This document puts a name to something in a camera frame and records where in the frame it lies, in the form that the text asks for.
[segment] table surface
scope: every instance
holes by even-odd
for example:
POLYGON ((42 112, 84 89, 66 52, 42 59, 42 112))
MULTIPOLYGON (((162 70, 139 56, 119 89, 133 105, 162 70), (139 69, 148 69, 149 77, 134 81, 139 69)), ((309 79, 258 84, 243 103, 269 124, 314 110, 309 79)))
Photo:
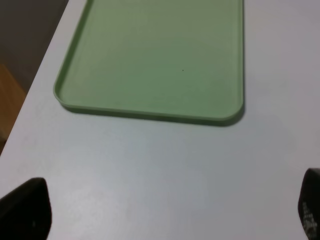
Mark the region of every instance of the table surface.
POLYGON ((70 0, 0 157, 0 196, 44 177, 48 239, 303 240, 320 167, 320 1, 245 0, 246 111, 229 127, 81 115, 53 84, 85 0, 70 0))

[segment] gray wall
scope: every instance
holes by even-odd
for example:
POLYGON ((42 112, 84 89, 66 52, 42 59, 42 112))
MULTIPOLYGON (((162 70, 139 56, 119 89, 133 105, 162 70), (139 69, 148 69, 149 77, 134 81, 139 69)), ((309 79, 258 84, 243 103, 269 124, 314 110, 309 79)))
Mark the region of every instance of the gray wall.
POLYGON ((0 63, 29 90, 68 0, 0 0, 0 63))

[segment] wooden surface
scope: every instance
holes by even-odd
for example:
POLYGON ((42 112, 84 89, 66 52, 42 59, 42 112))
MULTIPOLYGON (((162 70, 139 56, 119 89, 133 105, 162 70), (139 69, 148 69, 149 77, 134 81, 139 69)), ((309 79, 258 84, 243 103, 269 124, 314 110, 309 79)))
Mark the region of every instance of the wooden surface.
POLYGON ((25 98, 26 93, 0 64, 0 141, 8 139, 25 98))

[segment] black object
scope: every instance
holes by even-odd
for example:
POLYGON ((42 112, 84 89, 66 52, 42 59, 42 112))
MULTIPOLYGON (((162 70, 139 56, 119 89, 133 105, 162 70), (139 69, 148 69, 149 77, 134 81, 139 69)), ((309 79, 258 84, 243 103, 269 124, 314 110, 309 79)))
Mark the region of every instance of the black object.
POLYGON ((303 178, 298 213, 309 240, 320 240, 320 169, 309 168, 303 178))
POLYGON ((44 178, 32 178, 0 199, 0 240, 46 240, 51 223, 44 178))

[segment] plastic tray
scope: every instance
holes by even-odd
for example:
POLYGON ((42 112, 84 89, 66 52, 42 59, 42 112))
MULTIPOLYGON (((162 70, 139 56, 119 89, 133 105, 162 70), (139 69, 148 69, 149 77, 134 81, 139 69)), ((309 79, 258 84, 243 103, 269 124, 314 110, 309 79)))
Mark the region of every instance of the plastic tray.
POLYGON ((218 124, 244 103, 243 0, 88 0, 54 85, 68 110, 218 124))

